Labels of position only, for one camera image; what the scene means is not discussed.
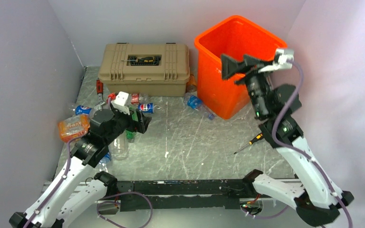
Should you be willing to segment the blue label bottle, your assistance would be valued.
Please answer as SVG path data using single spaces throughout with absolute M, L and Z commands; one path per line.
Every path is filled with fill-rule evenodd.
M 98 171 L 105 171 L 109 172 L 112 165 L 111 155 L 110 153 L 107 153 L 99 162 L 97 165 Z
M 215 115 L 210 108 L 206 106 L 200 98 L 192 93 L 186 93 L 184 95 L 184 103 L 191 109 L 201 112 L 209 120 L 214 120 Z

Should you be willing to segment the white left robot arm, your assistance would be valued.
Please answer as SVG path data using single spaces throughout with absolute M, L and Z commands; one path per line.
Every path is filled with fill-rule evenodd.
M 68 159 L 39 199 L 25 212 L 15 212 L 9 219 L 13 228 L 67 228 L 95 201 L 117 195 L 117 179 L 101 171 L 76 195 L 75 188 L 95 169 L 109 152 L 108 145 L 124 131 L 145 133 L 151 117 L 135 110 L 137 119 L 115 108 L 95 113 L 90 128 L 72 150 Z

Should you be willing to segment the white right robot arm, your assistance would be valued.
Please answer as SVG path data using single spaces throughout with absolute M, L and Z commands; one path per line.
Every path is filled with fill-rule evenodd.
M 296 68 L 299 73 L 297 85 L 283 84 L 273 88 L 269 73 Z M 301 106 L 299 90 L 304 82 L 304 72 L 294 60 L 291 49 L 277 49 L 272 60 L 261 60 L 244 55 L 238 61 L 226 54 L 221 55 L 221 77 L 228 80 L 236 74 L 242 78 L 235 81 L 245 85 L 255 118 L 260 121 L 261 133 L 254 141 L 266 140 L 291 166 L 301 186 L 294 187 L 253 170 L 243 178 L 243 192 L 248 197 L 268 195 L 288 208 L 312 227 L 325 227 L 333 223 L 343 211 L 352 227 L 353 222 L 347 206 L 354 200 L 351 192 L 338 187 L 324 171 L 311 151 L 302 129 L 292 117 Z

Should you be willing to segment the orange plastic bin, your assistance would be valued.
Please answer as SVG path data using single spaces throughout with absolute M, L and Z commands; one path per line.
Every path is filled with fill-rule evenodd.
M 242 16 L 230 16 L 198 35 L 198 97 L 220 118 L 228 120 L 246 106 L 250 97 L 244 85 L 221 77 L 221 55 L 243 60 L 243 55 L 272 60 L 277 48 L 286 48 L 284 40 Z

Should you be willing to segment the pepsi bottle upper middle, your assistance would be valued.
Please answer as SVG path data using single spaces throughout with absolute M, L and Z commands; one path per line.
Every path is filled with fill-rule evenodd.
M 154 103 L 142 103 L 137 106 L 138 110 L 144 114 L 154 114 L 162 110 L 162 107 Z

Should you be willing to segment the pepsi bottle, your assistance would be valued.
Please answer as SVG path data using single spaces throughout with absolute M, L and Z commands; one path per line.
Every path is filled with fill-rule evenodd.
M 93 119 L 98 110 L 99 110 L 98 108 L 91 108 L 88 106 L 78 105 L 75 103 L 67 105 L 67 111 L 70 115 L 85 115 L 89 119 Z
M 142 103 L 137 106 L 138 110 L 144 114 L 154 114 L 162 110 L 162 107 L 154 103 Z

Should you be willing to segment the red label clear bottle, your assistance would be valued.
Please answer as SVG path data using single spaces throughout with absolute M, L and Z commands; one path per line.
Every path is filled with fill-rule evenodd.
M 145 93 L 132 93 L 131 95 L 131 104 L 146 104 L 149 102 L 149 95 Z

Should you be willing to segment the orange bottle behind toolbox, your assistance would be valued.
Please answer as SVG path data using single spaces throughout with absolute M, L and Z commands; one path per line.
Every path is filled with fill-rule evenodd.
M 189 80 L 186 83 L 186 92 L 193 93 L 197 91 L 197 81 L 194 74 L 190 74 Z

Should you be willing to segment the pepsi bottle far left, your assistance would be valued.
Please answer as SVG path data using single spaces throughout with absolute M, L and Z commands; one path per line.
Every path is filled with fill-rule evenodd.
M 99 110 L 98 108 L 91 108 L 88 106 L 78 105 L 75 103 L 67 105 L 67 111 L 70 115 L 85 115 L 89 119 L 93 119 L 98 110 Z

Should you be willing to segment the tan plastic toolbox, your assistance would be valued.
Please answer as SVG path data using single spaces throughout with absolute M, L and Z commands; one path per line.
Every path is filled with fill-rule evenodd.
M 126 61 L 130 56 L 154 62 Z M 107 44 L 98 78 L 112 93 L 180 97 L 190 77 L 189 48 L 181 43 Z

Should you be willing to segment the crushed orange label bottle left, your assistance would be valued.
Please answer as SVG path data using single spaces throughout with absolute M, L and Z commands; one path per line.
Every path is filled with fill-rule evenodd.
M 90 119 L 86 115 L 72 116 L 58 123 L 59 137 L 67 143 L 70 140 L 83 136 L 88 132 Z

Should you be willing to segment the black yellow screwdriver on toolbox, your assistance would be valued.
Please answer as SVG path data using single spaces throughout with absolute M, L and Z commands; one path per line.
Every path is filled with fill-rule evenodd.
M 154 62 L 154 57 L 136 57 L 130 56 L 126 61 L 132 62 Z

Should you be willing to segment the yellow black screwdriver on table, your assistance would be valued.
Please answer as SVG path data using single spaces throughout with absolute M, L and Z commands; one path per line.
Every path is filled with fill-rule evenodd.
M 237 151 L 235 151 L 233 154 L 237 154 L 237 153 L 239 153 L 239 152 L 243 151 L 243 150 L 244 150 L 244 149 L 246 149 L 247 147 L 249 147 L 249 146 L 253 145 L 254 143 L 256 143 L 256 142 L 258 142 L 258 141 L 262 140 L 263 138 L 264 138 L 264 136 L 263 136 L 263 134 L 262 134 L 262 133 L 257 134 L 257 135 L 256 135 L 253 139 L 249 140 L 249 142 L 248 142 L 246 145 L 244 145 L 244 146 L 240 147 L 240 148 L 239 148 Z

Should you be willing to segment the red handled tool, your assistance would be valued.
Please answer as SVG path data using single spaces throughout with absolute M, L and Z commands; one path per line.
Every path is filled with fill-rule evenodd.
M 104 93 L 104 85 L 101 82 L 101 80 L 98 78 L 96 80 L 97 104 L 101 104 L 102 102 L 104 102 L 103 93 Z

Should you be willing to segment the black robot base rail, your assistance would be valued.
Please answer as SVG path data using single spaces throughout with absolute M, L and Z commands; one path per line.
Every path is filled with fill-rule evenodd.
M 120 204 L 121 212 L 139 209 L 239 209 L 249 201 L 268 198 L 241 179 L 119 180 L 102 200 Z

